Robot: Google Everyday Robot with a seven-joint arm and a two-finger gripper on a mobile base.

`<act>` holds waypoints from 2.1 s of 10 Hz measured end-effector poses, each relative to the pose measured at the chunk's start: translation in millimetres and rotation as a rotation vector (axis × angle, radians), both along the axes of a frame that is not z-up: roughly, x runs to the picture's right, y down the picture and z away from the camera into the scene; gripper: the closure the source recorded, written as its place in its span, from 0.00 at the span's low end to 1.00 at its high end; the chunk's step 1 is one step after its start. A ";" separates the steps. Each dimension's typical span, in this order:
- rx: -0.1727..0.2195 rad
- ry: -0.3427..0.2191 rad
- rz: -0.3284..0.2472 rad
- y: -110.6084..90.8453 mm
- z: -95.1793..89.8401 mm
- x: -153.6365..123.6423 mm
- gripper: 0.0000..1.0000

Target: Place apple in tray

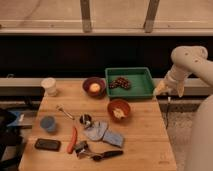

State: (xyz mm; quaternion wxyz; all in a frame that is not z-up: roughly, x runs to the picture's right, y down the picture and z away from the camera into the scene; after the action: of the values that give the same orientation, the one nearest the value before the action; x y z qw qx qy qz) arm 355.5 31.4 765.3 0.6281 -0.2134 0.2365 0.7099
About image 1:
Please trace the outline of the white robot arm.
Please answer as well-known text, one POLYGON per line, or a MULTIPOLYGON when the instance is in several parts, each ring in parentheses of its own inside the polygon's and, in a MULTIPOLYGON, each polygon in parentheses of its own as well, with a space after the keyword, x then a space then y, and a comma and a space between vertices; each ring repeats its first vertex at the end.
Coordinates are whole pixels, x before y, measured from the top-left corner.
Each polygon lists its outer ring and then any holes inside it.
MULTIPOLYGON (((153 95, 175 91, 184 95, 185 81, 193 74, 213 89, 213 61, 204 46, 178 46, 171 52, 172 67, 153 90, 153 95)), ((213 92, 196 110, 184 171, 213 171, 213 92)))

